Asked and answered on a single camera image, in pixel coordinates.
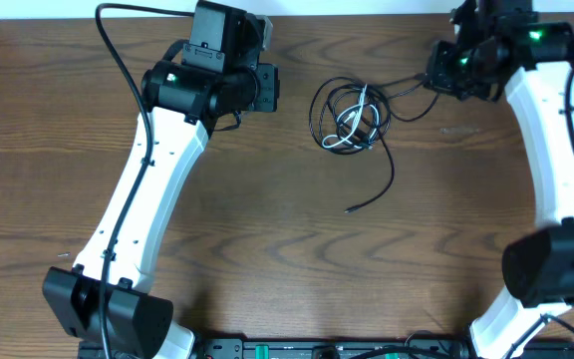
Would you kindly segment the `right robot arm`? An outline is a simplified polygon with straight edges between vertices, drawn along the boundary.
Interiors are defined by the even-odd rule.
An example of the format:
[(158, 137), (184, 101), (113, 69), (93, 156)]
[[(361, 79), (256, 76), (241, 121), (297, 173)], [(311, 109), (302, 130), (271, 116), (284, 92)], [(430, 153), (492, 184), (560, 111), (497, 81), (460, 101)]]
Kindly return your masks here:
[(428, 89), (459, 100), (505, 99), (520, 128), (535, 193), (535, 229), (502, 255), (503, 288), (473, 320), (462, 355), (554, 358), (535, 344), (574, 308), (574, 31), (528, 1), (465, 0), (453, 42), (433, 46)]

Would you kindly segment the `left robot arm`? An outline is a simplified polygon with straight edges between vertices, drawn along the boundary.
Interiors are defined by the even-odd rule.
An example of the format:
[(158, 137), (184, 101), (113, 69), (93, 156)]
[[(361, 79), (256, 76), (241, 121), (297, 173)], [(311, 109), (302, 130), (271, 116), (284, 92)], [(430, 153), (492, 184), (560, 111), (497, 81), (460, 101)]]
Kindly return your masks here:
[(273, 25), (264, 15), (200, 1), (188, 38), (175, 41), (140, 82), (126, 166), (109, 205), (71, 269), (51, 268), (43, 295), (82, 358), (192, 355), (195, 334), (155, 297), (163, 235), (192, 167), (220, 118), (273, 113), (276, 66), (263, 63)]

